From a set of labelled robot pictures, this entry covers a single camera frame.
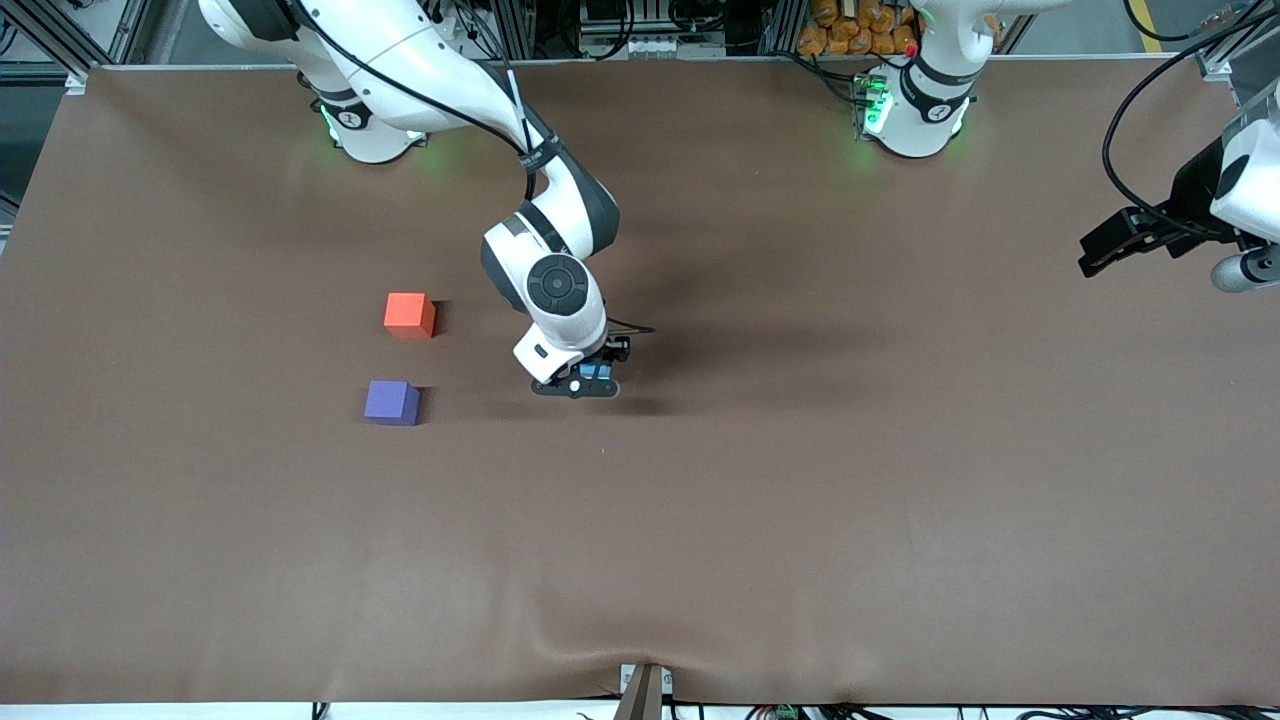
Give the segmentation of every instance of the cube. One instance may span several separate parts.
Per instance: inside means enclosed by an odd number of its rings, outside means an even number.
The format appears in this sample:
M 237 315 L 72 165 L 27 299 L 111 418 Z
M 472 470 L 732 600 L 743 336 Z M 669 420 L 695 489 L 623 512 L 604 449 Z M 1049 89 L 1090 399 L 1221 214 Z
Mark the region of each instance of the cube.
M 435 304 L 422 292 L 392 292 L 383 325 L 402 340 L 429 338 L 435 334 Z
M 365 418 L 379 425 L 416 425 L 419 389 L 403 380 L 374 380 L 369 383 L 365 400 Z

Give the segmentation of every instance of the table surface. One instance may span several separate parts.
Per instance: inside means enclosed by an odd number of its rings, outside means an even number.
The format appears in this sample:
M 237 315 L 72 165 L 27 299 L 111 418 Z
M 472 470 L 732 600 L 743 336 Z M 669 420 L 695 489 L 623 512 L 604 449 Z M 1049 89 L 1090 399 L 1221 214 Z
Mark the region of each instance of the table surface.
M 476 131 L 384 167 L 289 72 L 95 73 L 0 263 L 0 701 L 600 694 L 1280 701 L 1275 293 L 1225 251 L 1085 281 L 1106 122 L 1152 61 L 993 63 L 908 161 L 782 63 L 522 88 L 623 210 L 623 397 L 530 395 L 479 266 Z M 1190 65 L 1133 186 L 1231 114 Z M 389 291 L 443 301 L 397 341 Z M 361 418 L 370 379 L 428 421 Z

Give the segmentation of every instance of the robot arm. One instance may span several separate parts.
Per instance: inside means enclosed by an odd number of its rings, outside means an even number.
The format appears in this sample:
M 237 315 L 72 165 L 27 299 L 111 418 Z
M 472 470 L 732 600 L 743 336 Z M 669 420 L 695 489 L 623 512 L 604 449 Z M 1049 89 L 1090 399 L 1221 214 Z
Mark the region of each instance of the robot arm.
M 992 13 L 1039 13 L 1071 0 L 911 0 L 925 18 L 919 53 L 872 70 L 877 97 L 860 111 L 863 135 L 906 158 L 941 151 L 960 132 L 969 90 L 991 58 Z
M 499 293 L 532 319 L 516 345 L 535 389 L 558 388 L 590 360 L 607 383 L 575 378 L 563 395 L 616 395 L 604 300 L 584 259 L 617 234 L 608 191 L 520 101 L 518 88 L 449 49 L 413 0 L 200 0 L 210 26 L 242 47 L 293 60 L 321 101 L 343 147 L 385 161 L 422 133 L 477 124 L 518 149 L 547 190 L 485 233 L 481 265 Z
M 1213 266 L 1222 292 L 1280 284 L 1280 81 L 1244 105 L 1222 136 L 1192 158 L 1174 177 L 1160 215 L 1125 208 L 1083 240 L 1085 277 L 1112 263 L 1165 247 L 1181 258 L 1210 240 L 1240 252 Z M 1176 220 L 1193 234 L 1174 227 Z

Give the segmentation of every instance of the blue cube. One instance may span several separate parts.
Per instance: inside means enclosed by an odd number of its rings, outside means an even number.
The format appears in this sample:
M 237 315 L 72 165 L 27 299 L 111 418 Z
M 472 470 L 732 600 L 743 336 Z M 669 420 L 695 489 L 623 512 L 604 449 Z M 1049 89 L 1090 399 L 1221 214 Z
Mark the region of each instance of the blue cube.
M 369 383 L 365 400 L 365 418 L 379 425 L 416 425 L 419 389 L 404 380 L 374 380 Z

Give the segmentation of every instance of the yellow tape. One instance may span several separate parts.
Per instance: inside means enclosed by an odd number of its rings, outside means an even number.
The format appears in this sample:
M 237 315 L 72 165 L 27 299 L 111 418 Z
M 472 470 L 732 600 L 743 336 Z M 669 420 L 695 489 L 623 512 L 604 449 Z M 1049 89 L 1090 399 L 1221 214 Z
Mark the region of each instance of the yellow tape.
M 1156 27 L 1151 22 L 1151 10 L 1147 9 L 1147 0 L 1120 0 L 1120 1 L 1129 3 L 1129 6 L 1133 8 L 1133 17 L 1138 18 L 1138 22 L 1142 23 L 1144 27 L 1147 27 L 1148 29 Z M 1147 49 L 1147 53 L 1165 51 L 1165 47 L 1160 44 L 1158 40 L 1153 37 L 1147 37 L 1140 32 L 1138 35 L 1142 36 L 1142 46 Z

